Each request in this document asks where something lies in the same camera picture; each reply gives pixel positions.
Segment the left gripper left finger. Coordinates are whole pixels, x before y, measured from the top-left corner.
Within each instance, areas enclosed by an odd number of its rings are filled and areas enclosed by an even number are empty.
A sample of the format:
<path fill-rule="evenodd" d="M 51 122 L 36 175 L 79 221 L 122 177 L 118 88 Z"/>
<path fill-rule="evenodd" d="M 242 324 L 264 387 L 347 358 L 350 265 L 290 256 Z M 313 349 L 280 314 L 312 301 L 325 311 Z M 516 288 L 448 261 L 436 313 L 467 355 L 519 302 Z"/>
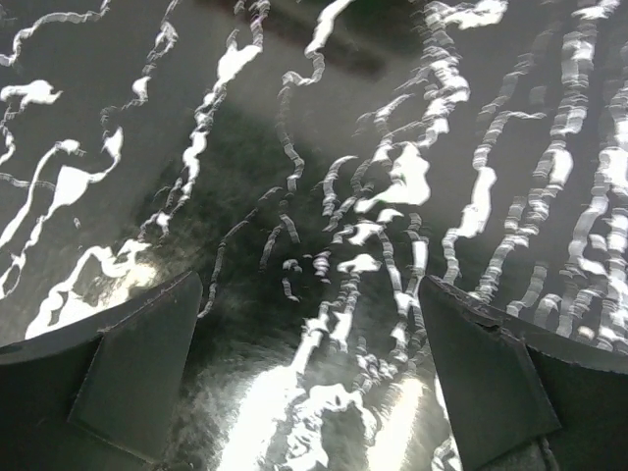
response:
<path fill-rule="evenodd" d="M 202 283 L 187 272 L 1 348 L 4 470 L 149 470 L 160 462 Z"/>

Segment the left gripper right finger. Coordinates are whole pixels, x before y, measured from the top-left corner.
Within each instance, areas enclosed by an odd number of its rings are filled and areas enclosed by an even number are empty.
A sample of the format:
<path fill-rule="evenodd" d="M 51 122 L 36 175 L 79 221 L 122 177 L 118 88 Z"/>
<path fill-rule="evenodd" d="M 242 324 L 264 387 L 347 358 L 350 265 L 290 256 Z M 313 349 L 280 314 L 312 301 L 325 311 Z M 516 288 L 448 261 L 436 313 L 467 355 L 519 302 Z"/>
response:
<path fill-rule="evenodd" d="M 436 276 L 422 316 L 465 470 L 624 470 L 627 358 L 496 309 Z"/>

